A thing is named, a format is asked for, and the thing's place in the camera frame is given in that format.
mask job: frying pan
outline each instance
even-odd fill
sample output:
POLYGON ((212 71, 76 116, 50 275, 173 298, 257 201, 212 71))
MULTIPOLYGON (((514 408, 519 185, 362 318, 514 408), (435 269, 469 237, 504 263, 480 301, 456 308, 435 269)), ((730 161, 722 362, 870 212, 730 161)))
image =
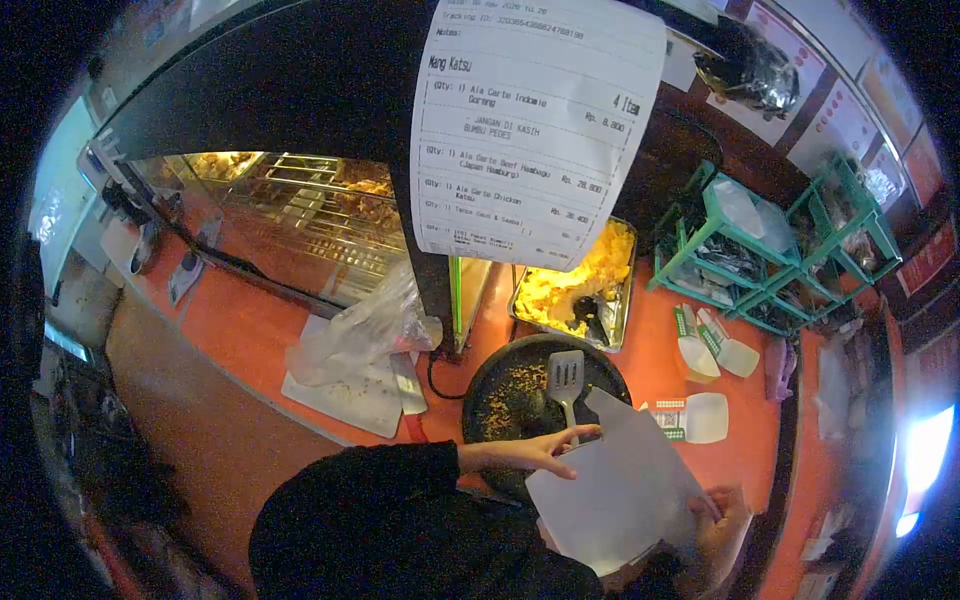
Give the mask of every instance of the frying pan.
MULTIPOLYGON (((550 354, 567 350, 584 352, 584 390, 573 403, 577 424, 600 422, 596 413, 584 403, 594 386, 632 404, 623 376, 603 352, 570 336, 554 333, 531 335, 494 352, 473 376, 464 398, 464 441, 473 444, 526 440, 563 431, 566 427, 563 409, 547 399, 545 390, 534 385, 532 379, 540 367, 545 376, 550 354)), ((591 436, 582 437, 581 443, 591 439, 591 436)), ((480 474, 498 492, 532 505, 524 483, 531 472, 493 468, 480 474)))

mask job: metal rack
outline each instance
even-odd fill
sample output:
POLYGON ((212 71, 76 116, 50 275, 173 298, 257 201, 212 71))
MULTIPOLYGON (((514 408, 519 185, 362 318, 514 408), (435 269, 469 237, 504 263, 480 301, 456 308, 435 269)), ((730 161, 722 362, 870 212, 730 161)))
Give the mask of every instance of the metal rack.
POLYGON ((334 182, 337 165, 336 158, 326 156, 267 155, 227 192, 222 203, 252 207, 265 218, 265 226, 267 222, 280 225, 258 232, 270 236, 271 242, 341 265, 335 283, 328 282, 324 292, 333 293, 335 288, 339 300, 353 302, 366 296, 407 250, 398 214, 385 224, 382 210, 377 222, 345 210, 334 199, 340 192, 394 202, 393 197, 348 190, 346 184, 334 182))

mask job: order receipt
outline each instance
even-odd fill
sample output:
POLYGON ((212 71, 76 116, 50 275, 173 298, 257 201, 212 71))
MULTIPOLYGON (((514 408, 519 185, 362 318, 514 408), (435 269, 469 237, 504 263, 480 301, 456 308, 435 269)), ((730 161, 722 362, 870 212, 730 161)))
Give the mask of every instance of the order receipt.
POLYGON ((411 132, 420 249, 580 264, 634 161, 665 49, 658 17, 615 0, 441 0, 411 132))

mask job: person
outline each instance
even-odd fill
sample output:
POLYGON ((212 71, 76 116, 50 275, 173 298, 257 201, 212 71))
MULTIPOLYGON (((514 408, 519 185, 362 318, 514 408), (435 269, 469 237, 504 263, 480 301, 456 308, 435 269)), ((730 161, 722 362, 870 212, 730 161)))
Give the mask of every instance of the person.
POLYGON ((695 597, 730 573, 751 515, 738 487, 709 491, 722 518, 691 499, 696 559, 658 556, 601 581, 547 549, 529 510, 458 492, 484 468, 577 473, 557 459, 599 425, 511 442, 352 447, 306 467, 264 504, 250 539, 261 600, 274 598, 695 597))

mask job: knife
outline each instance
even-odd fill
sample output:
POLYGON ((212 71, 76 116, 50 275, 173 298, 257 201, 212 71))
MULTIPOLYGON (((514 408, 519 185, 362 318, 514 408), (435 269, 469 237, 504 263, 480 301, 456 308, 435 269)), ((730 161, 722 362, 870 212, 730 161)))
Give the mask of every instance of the knife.
POLYGON ((390 355, 390 366, 396 377, 396 388, 400 392, 403 404, 403 422, 407 426, 410 439, 418 444, 429 442, 423 433, 423 424, 420 415, 426 412, 426 399, 423 389, 417 379, 414 362, 407 352, 397 352, 390 355))

